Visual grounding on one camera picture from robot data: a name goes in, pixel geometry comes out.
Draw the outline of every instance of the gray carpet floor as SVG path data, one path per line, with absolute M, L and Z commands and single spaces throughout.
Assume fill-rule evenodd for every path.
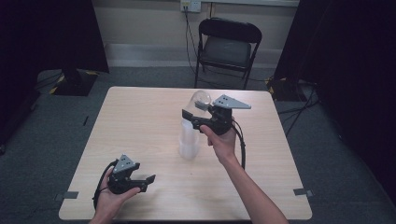
M 266 91 L 263 80 L 273 73 L 274 69 L 254 68 L 247 89 Z M 0 223 L 65 223 L 58 217 L 62 202 L 55 198 L 69 187 L 110 87 L 192 88 L 194 79 L 189 67 L 113 67 L 110 74 L 100 74 L 88 96 L 58 96 L 49 94 L 57 74 L 39 75 L 37 87 L 42 94 L 35 110 L 0 157 Z M 226 85 L 199 82 L 202 89 L 242 87 L 240 77 L 207 71 L 201 78 Z M 308 96 L 311 87 L 302 88 Z M 304 102 L 275 104 L 278 111 L 285 111 Z M 279 116 L 285 132 L 295 118 L 291 115 Z M 300 177 L 304 187 L 315 193 L 309 198 L 313 217 L 290 223 L 396 223 L 396 211 L 386 193 L 334 127 L 331 115 L 317 104 L 306 109 L 290 129 L 287 137 Z

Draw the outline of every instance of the person's right arm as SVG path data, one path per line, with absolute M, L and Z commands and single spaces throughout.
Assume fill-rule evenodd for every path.
M 213 146 L 219 162 L 224 166 L 233 185 L 239 193 L 252 223 L 289 223 L 274 202 L 260 189 L 239 164 L 235 156 L 235 131 L 218 136 L 205 126 L 201 131 Z

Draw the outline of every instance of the electrical outlet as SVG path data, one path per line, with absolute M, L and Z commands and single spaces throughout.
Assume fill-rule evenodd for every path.
M 180 11 L 201 12 L 201 1 L 180 0 Z

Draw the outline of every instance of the wooden table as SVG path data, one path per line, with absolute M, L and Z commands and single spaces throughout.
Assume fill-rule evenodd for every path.
M 206 137 L 192 161 L 178 154 L 181 109 L 196 89 L 113 87 L 106 96 L 59 216 L 91 219 L 92 196 L 106 166 L 121 154 L 140 162 L 132 179 L 156 175 L 148 191 L 130 199 L 118 220 L 247 220 L 248 213 Z M 271 95 L 266 91 L 206 90 L 212 100 L 226 94 L 252 106 L 235 109 L 247 144 L 246 170 L 287 219 L 309 219 L 312 212 Z M 235 150 L 240 158 L 240 148 Z

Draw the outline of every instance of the black curtain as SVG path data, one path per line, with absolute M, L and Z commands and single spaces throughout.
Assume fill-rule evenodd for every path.
M 1 1 L 0 133 L 37 75 L 65 67 L 108 73 L 91 0 Z
M 341 136 L 394 203 L 395 12 L 395 0 L 301 0 L 275 73 L 318 83 Z

